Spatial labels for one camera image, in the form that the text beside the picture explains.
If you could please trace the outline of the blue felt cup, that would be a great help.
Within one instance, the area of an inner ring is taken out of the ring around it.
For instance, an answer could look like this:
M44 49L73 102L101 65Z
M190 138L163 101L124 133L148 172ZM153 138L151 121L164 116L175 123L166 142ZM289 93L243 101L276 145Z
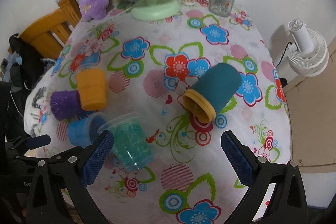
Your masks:
M71 122L68 126L68 139L74 146L85 148L92 145L99 137L98 129L106 124L106 115L92 113L87 117Z

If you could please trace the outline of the purple felt cup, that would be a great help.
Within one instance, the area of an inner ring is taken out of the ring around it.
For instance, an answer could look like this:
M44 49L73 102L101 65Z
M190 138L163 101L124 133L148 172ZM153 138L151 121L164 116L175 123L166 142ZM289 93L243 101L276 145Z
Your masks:
M64 90L52 93L50 108L58 121L72 118L83 112L80 96L76 90Z

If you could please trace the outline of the teal green plastic cup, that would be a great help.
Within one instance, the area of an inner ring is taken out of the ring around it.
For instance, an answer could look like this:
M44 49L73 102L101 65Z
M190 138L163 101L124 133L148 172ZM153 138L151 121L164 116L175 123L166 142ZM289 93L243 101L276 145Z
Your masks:
M98 133L103 131L113 134L114 145L111 151L126 171L142 169L154 160L136 113L106 122L98 128Z

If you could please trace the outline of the orange felt cup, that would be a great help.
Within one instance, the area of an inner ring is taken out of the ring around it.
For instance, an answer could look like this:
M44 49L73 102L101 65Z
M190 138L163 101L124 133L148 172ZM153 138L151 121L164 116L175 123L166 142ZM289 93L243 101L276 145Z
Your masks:
M107 106L105 72L90 68L76 75L81 107L85 111L101 110Z

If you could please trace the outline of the dark teal cup yellow rim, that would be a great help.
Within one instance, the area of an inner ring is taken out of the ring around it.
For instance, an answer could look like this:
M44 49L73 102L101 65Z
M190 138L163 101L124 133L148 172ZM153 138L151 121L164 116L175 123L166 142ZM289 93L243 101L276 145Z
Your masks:
M228 104L241 84L240 73L233 66L218 63L184 92L182 98L185 108L200 122L210 123Z

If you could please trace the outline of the white printed t-shirt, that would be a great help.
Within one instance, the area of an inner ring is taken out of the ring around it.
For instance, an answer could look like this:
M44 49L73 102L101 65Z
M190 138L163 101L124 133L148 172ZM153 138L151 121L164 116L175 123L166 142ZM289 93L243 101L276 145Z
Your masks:
M23 125L32 138L41 135L45 125L51 121L51 95L51 88L40 86L26 100Z

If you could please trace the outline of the black clothing pile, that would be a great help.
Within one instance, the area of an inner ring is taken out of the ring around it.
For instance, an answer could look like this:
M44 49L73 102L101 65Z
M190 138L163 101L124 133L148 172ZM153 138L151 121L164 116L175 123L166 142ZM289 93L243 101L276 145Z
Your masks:
M9 44L12 53L1 61L1 72L16 89L32 90L46 71L56 64L56 60L42 57L18 34L9 38Z

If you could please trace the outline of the wooden chair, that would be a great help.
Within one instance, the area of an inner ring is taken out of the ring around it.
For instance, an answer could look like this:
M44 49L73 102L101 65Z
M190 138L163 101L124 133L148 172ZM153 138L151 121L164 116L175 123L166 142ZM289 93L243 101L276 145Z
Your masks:
M58 9L34 21L19 34L19 38L47 59L58 58L81 19L76 0L57 0L56 4Z

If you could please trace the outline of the floral tablecloth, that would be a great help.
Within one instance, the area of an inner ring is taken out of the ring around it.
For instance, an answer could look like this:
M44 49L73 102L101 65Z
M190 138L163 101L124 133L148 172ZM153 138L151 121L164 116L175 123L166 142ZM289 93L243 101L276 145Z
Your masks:
M202 123L184 108L182 96L218 63L235 67L242 85L214 121ZM200 3L166 19L142 22L116 8L102 21L80 22L37 87L74 90L76 75L88 68L105 72L104 114L114 119L136 113L154 155L152 163L133 172L109 155L88 187L113 223L225 222L247 189L222 151L224 131L271 162L290 159L280 79L242 9L221 18ZM51 113L42 131L51 143L37 150L38 157L71 148L70 122Z

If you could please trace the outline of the white floor fan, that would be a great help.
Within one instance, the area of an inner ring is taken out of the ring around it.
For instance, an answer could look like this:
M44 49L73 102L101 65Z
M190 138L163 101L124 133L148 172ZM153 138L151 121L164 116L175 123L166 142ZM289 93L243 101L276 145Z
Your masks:
M276 69L281 79L314 77L327 67L329 51L325 38L301 19L282 24L271 36L271 42L274 49L280 50Z

